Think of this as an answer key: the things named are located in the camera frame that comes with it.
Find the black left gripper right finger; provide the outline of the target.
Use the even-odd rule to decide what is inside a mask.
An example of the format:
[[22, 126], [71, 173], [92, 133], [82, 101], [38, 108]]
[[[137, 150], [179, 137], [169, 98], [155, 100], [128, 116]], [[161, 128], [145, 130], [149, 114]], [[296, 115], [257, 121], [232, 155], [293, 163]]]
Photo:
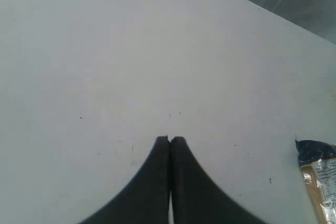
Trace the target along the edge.
[[205, 173], [185, 138], [170, 147], [175, 223], [263, 223], [225, 194]]

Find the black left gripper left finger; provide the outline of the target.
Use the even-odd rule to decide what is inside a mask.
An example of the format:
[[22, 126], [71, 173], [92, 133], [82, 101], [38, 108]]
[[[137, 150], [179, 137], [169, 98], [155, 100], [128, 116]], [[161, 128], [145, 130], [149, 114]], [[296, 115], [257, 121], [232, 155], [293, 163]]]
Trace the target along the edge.
[[170, 190], [170, 142], [159, 136], [129, 183], [82, 223], [168, 223]]

